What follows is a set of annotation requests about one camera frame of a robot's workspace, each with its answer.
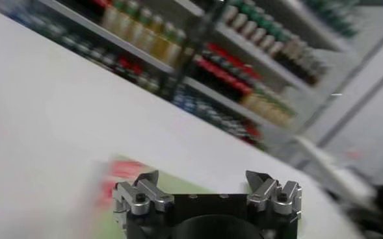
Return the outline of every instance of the white table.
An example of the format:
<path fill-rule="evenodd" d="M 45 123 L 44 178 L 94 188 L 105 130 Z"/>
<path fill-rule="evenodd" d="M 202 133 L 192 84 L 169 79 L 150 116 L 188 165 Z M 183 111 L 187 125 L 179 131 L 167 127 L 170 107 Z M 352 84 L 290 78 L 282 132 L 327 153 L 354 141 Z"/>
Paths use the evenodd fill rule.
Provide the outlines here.
<path fill-rule="evenodd" d="M 0 15 L 0 231 L 69 218 L 117 153 L 217 192 L 298 181 L 302 238 L 359 238 L 308 176 Z"/>

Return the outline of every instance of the red label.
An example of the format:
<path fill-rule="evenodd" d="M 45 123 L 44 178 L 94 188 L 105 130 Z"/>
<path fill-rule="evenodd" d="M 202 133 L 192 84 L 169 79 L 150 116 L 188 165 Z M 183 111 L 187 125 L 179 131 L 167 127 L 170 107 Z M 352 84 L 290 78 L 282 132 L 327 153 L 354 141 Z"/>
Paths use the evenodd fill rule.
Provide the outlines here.
<path fill-rule="evenodd" d="M 93 2 L 97 3 L 102 7 L 106 7 L 111 1 L 110 0 L 93 0 Z"/>

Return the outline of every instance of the white shelf edge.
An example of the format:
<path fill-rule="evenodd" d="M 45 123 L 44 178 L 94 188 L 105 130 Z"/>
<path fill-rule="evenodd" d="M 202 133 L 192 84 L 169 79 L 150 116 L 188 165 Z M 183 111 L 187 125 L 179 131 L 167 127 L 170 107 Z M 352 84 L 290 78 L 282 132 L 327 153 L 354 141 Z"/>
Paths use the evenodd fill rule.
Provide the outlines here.
<path fill-rule="evenodd" d="M 76 23 L 82 25 L 83 27 L 87 28 L 88 30 L 96 33 L 97 35 L 103 37 L 104 39 L 112 42 L 113 44 L 117 45 L 118 47 L 121 47 L 122 49 L 130 52 L 131 54 L 134 54 L 135 56 L 139 57 L 143 61 L 151 64 L 157 69 L 160 69 L 163 72 L 171 73 L 173 72 L 173 68 L 169 65 L 161 62 L 160 60 L 152 57 L 148 53 L 140 50 L 139 48 L 135 47 L 134 45 L 130 44 L 127 41 L 124 41 L 120 39 L 118 36 L 114 35 L 113 33 L 109 32 L 108 30 L 104 29 L 102 26 L 90 21 L 89 19 L 83 17 L 82 15 L 74 12 L 70 8 L 66 7 L 65 5 L 59 3 L 56 0 L 38 0 L 40 3 L 44 4 L 45 6 L 48 6 L 49 8 L 52 8 L 53 10 L 59 12 L 63 16 L 66 16 L 67 18 L 70 18 L 72 21 L 75 21 Z"/>
<path fill-rule="evenodd" d="M 285 69 L 283 66 L 279 65 L 279 63 L 275 62 L 270 56 L 263 53 L 260 49 L 257 49 L 254 45 L 245 40 L 242 36 L 238 35 L 234 30 L 230 29 L 225 24 L 221 23 L 218 26 L 218 31 L 292 86 L 295 86 L 310 95 L 315 95 L 314 90 L 302 82 L 301 79 Z"/>
<path fill-rule="evenodd" d="M 352 51 L 352 47 L 342 35 L 335 32 L 311 12 L 304 3 L 299 0 L 282 0 L 306 25 L 324 38 L 337 51 Z"/>
<path fill-rule="evenodd" d="M 204 14 L 204 11 L 199 6 L 189 0 L 175 0 L 175 2 L 187 9 L 194 16 L 202 16 Z"/>
<path fill-rule="evenodd" d="M 229 108 L 230 110 L 240 114 L 241 116 L 246 117 L 249 120 L 252 120 L 253 122 L 255 122 L 259 125 L 270 125 L 270 126 L 276 128 L 276 129 L 279 129 L 281 131 L 285 130 L 285 129 L 273 124 L 272 122 L 262 118 L 261 116 L 258 116 L 257 114 L 248 110 L 244 106 L 232 101 L 231 99 L 228 99 L 227 97 L 216 92 L 215 90 L 212 90 L 209 87 L 205 86 L 204 84 L 194 80 L 193 78 L 187 77 L 185 79 L 185 84 L 187 86 L 190 86 L 191 88 L 203 93 L 204 95 L 207 95 L 211 99 L 214 99 L 215 101 L 224 105 L 225 107 Z"/>

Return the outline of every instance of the store shelf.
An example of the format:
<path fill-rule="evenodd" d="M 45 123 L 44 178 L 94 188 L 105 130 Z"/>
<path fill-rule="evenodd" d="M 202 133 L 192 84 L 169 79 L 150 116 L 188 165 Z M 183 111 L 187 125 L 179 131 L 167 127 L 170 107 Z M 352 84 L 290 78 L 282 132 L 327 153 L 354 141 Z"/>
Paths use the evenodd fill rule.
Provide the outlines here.
<path fill-rule="evenodd" d="M 202 9 L 199 6 L 195 5 L 189 0 L 174 1 L 176 3 L 174 5 L 176 6 L 171 6 L 173 8 L 185 8 L 189 11 L 190 14 L 194 16 L 199 16 L 203 13 Z M 308 86 L 301 79 L 299 79 L 297 76 L 285 69 L 279 63 L 275 62 L 271 57 L 266 55 L 257 47 L 250 44 L 246 39 L 241 37 L 239 34 L 227 27 L 225 24 L 219 24 L 217 31 L 217 38 L 221 38 L 218 40 L 224 43 L 224 48 L 233 52 L 233 54 L 236 57 L 240 58 L 244 62 L 250 62 L 251 65 L 253 65 L 253 67 L 261 70 L 264 73 L 264 76 L 270 79 L 281 79 L 287 84 L 290 84 L 291 86 L 294 86 L 295 88 L 306 92 L 314 99 L 317 99 L 317 94 L 315 93 L 313 88 Z"/>
<path fill-rule="evenodd" d="M 38 0 L 38 2 L 44 4 L 45 6 L 48 6 L 49 8 L 59 12 L 63 16 L 66 16 L 67 18 L 71 19 L 72 21 L 78 23 L 79 25 L 85 27 L 86 29 L 94 32 L 98 36 L 101 36 L 102 38 L 112 42 L 113 44 L 117 45 L 118 47 L 121 47 L 125 51 L 135 55 L 136 57 L 142 59 L 143 61 L 147 62 L 149 65 L 152 65 L 153 67 L 166 72 L 171 73 L 173 72 L 173 68 L 169 65 L 165 64 L 164 62 L 161 62 L 160 60 L 152 57 L 148 53 L 140 50 L 139 48 L 135 47 L 134 45 L 130 44 L 127 41 L 124 41 L 120 39 L 115 34 L 109 32 L 108 30 L 104 29 L 100 25 L 94 23 L 93 21 L 90 21 L 89 19 L 85 18 L 84 16 L 76 13 L 72 9 L 66 7 L 62 3 L 59 3 L 56 0 Z"/>
<path fill-rule="evenodd" d="M 279 126 L 274 125 L 273 123 L 269 122 L 268 120 L 262 118 L 261 116 L 258 116 L 257 114 L 253 113 L 252 111 L 248 110 L 247 108 L 243 107 L 242 105 L 228 99 L 227 97 L 221 95 L 220 93 L 210 89 L 209 87 L 205 86 L 204 84 L 187 77 L 185 79 L 185 84 L 196 91 L 199 91 L 203 93 L 204 95 L 207 95 L 211 99 L 215 100 L 217 103 L 220 103 L 221 105 L 229 108 L 230 110 L 240 114 L 241 116 L 244 116 L 248 120 L 253 121 L 254 123 L 257 123 L 259 125 L 267 125 L 269 127 L 273 127 L 279 131 L 284 131 Z"/>
<path fill-rule="evenodd" d="M 201 16 L 203 15 L 204 11 L 197 5 L 195 5 L 193 2 L 189 0 L 174 0 L 177 4 L 181 5 L 183 8 L 187 9 L 189 12 L 191 12 L 195 16 Z"/>
<path fill-rule="evenodd" d="M 342 35 L 333 31 L 299 0 L 267 1 L 261 7 L 314 48 L 352 51 L 350 43 Z"/>
<path fill-rule="evenodd" d="M 247 61 L 253 63 L 254 67 L 261 69 L 264 68 L 263 72 L 269 72 L 269 74 L 267 74 L 268 76 L 273 78 L 279 78 L 283 81 L 286 81 L 291 86 L 302 90 L 303 92 L 306 92 L 310 95 L 315 95 L 315 91 L 313 88 L 308 86 L 297 76 L 295 76 L 290 71 L 281 66 L 279 63 L 277 63 L 275 60 L 273 60 L 270 56 L 266 55 L 264 52 L 252 45 L 242 36 L 237 34 L 233 29 L 221 23 L 218 26 L 218 31 L 219 33 L 221 33 L 221 35 L 223 35 L 225 38 L 231 41 L 234 45 L 243 50 L 246 55 L 250 55 L 252 57 L 252 60 Z"/>

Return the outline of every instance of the screw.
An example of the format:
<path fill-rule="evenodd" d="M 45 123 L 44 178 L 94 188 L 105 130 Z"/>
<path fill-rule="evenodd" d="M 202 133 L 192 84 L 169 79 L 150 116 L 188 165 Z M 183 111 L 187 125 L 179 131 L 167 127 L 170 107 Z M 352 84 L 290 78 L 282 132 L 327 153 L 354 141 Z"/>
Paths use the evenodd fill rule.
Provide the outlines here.
<path fill-rule="evenodd" d="M 287 197 L 287 194 L 281 192 L 281 193 L 278 194 L 278 197 L 276 197 L 276 199 L 279 202 L 286 202 L 288 200 L 288 197 Z"/>
<path fill-rule="evenodd" d="M 135 197 L 135 201 L 137 203 L 143 203 L 143 202 L 145 202 L 145 200 L 146 200 L 146 195 L 144 193 L 142 193 L 142 192 L 137 194 L 136 197 Z"/>

